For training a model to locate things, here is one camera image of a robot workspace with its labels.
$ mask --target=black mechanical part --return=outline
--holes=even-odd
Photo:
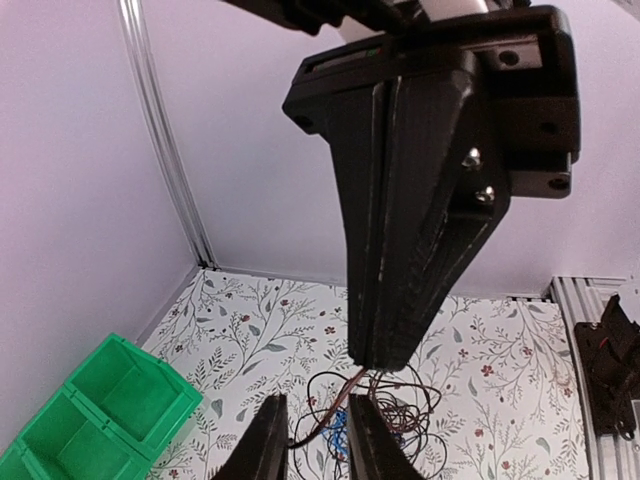
[[[512,195],[569,194],[580,122],[566,25],[551,7],[497,11],[303,61],[283,109],[331,147],[356,364],[406,365]],[[504,51],[519,61],[500,63]]]
[[[385,0],[225,0],[292,30],[317,35],[325,23],[339,27],[345,15],[374,31],[401,34],[411,17]]]
[[[213,479],[286,480],[288,428],[287,397],[267,397]]]
[[[630,439],[636,429],[632,400],[640,400],[640,326],[619,302],[611,297],[600,323],[578,323],[574,331],[596,435]]]
[[[424,480],[400,450],[366,395],[349,395],[350,473],[354,480]]]

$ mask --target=floral wallpaper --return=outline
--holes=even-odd
[[[346,295],[201,271],[143,347],[205,395],[195,426],[148,478],[211,478],[267,395],[288,395],[292,433],[309,404],[328,406],[339,380],[318,379],[309,399],[306,386],[323,370],[358,370],[346,352]],[[426,478],[588,478],[576,377],[556,305],[449,297],[411,365],[442,392],[429,431],[446,450],[430,440],[417,452],[414,465]],[[303,421],[300,430],[312,426]],[[340,463],[320,437],[290,458],[289,479],[348,478]]]

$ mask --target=black cable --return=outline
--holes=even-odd
[[[398,440],[400,449],[404,452],[407,460],[413,465],[418,459],[420,453],[426,448],[430,438],[435,438],[444,450],[444,460],[436,473],[432,474],[428,479],[435,478],[444,469],[448,460],[447,445],[442,437],[437,434],[430,433],[430,416],[434,409],[442,401],[442,392],[438,389],[427,386],[420,378],[420,374],[411,365],[408,366],[412,375],[412,381],[396,380],[386,378],[383,372],[366,374],[364,370],[351,379],[337,372],[323,371],[313,375],[307,382],[307,405],[310,412],[303,415],[296,424],[294,438],[291,440],[289,448],[296,449],[307,445],[316,437],[322,435],[327,444],[329,456],[334,460],[334,477],[342,476],[342,465],[348,462],[348,454],[343,452],[345,446],[341,443],[347,443],[346,440],[346,411],[341,406],[348,393],[354,389],[362,389],[374,403],[382,418],[387,425],[389,431]],[[343,381],[334,402],[326,409],[314,410],[311,395],[312,383],[323,376],[334,376]],[[362,380],[367,379],[368,385],[363,385]],[[423,397],[421,404],[407,403],[400,400],[393,393],[394,390],[412,388],[416,390],[416,398]],[[313,417],[316,422],[311,433],[303,440],[296,442],[298,438],[298,429],[302,419]],[[298,465],[296,463],[296,453],[294,450],[294,465],[300,478],[303,478]]]

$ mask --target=screw head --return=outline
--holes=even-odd
[[[473,147],[462,161],[462,166],[468,170],[477,170],[482,165],[480,150]]]
[[[496,192],[491,185],[476,192],[476,200],[483,205],[491,205],[496,199]]]

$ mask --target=green plastic bin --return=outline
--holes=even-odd
[[[156,460],[202,395],[173,368],[111,334],[65,382],[127,444]]]
[[[0,458],[0,478],[12,480],[39,480],[39,476],[33,473],[29,462],[24,458],[24,452],[17,445],[11,445]]]
[[[65,389],[49,400],[15,445],[23,450],[22,460],[32,475],[24,477],[28,479],[142,479],[151,467],[149,460],[129,448]]]
[[[142,480],[202,395],[111,334],[0,458],[0,479]]]

